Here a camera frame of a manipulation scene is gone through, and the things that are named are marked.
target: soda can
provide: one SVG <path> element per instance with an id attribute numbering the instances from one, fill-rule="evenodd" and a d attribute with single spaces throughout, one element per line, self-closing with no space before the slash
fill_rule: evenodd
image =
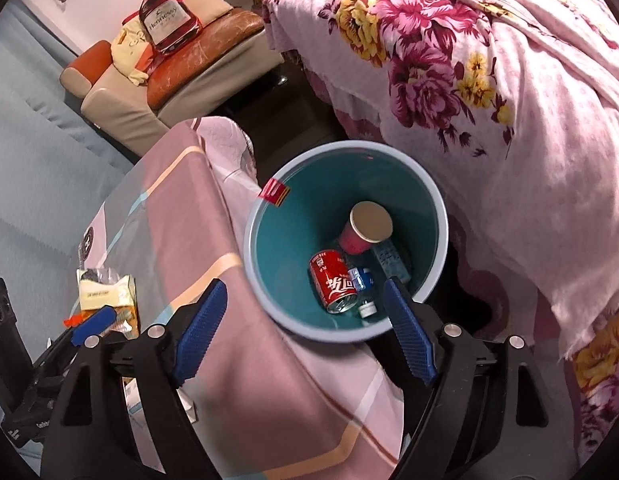
<path id="1" fill-rule="evenodd" d="M 320 301 L 330 314 L 340 314 L 356 305 L 356 289 L 341 253 L 327 249 L 314 254 L 309 260 L 309 273 Z"/>

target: bed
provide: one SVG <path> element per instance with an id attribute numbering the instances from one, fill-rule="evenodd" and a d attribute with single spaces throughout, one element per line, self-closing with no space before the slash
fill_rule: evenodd
<path id="1" fill-rule="evenodd" d="M 619 415 L 619 25 L 603 0 L 264 0 L 353 139 L 445 196 L 487 337 L 535 346 L 581 462 Z"/>

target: beige sofa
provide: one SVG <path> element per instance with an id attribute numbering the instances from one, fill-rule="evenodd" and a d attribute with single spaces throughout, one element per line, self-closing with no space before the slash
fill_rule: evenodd
<path id="1" fill-rule="evenodd" d="M 195 6 L 190 10 L 198 15 Z M 88 120 L 144 155 L 171 126 L 209 114 L 282 62 L 267 44 L 263 20 L 232 9 L 163 61 L 145 86 L 135 86 L 113 66 L 108 41 L 68 65 L 61 84 L 83 99 Z"/>

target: trash bin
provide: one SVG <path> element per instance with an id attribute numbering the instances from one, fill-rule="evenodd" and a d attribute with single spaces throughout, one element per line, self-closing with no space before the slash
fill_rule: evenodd
<path id="1" fill-rule="evenodd" d="M 339 235 L 363 200 L 392 216 L 393 238 L 413 267 L 407 288 L 414 300 L 426 300 L 445 263 L 448 222 L 436 184 L 412 158 L 385 144 L 345 140 L 302 153 L 273 178 L 289 193 L 280 206 L 254 203 L 244 260 L 258 300 L 280 325 L 325 342 L 363 341 L 391 328 L 382 308 L 365 320 L 355 309 L 328 314 L 308 274 L 310 258 Z"/>

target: screw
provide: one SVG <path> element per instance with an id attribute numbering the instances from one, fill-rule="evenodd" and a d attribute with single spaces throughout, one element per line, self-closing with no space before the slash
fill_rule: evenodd
<path id="1" fill-rule="evenodd" d="M 165 327 L 163 325 L 152 325 L 148 328 L 148 336 L 152 339 L 158 339 L 165 333 Z"/>
<path id="2" fill-rule="evenodd" d="M 85 339 L 85 346 L 88 348 L 94 348 L 98 342 L 101 341 L 101 338 L 97 335 L 91 335 L 87 339 Z"/>
<path id="3" fill-rule="evenodd" d="M 514 348 L 523 348 L 525 346 L 525 341 L 522 337 L 518 335 L 513 335 L 510 337 L 510 345 Z"/>
<path id="4" fill-rule="evenodd" d="M 445 333 L 449 337 L 458 337 L 463 332 L 461 330 L 461 327 L 458 326 L 458 325 L 454 325 L 454 323 L 449 323 L 449 324 L 445 325 L 445 328 L 443 330 L 445 330 Z"/>

